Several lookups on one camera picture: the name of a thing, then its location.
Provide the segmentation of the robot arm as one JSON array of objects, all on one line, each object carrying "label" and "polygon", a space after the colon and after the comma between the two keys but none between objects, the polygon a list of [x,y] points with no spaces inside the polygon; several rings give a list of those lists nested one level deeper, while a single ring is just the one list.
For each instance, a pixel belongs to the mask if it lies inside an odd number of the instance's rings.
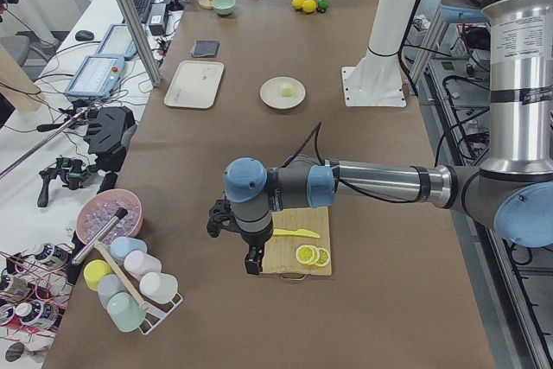
[{"label": "robot arm", "polygon": [[226,196],[207,231],[235,232],[248,244],[245,268],[262,269],[272,215],[328,207],[352,192],[389,203],[428,202],[463,212],[525,247],[552,242],[552,0],[442,0],[479,9],[491,25],[489,153],[476,167],[393,167],[292,156],[279,168],[253,158],[231,162]]}]

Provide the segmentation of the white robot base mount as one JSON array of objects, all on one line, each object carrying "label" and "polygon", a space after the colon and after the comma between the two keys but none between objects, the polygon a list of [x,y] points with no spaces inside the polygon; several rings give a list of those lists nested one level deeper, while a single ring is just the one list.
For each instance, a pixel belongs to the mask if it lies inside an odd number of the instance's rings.
[{"label": "white robot base mount", "polygon": [[406,106],[400,49],[415,8],[416,0],[378,0],[365,57],[341,68],[346,106]]}]

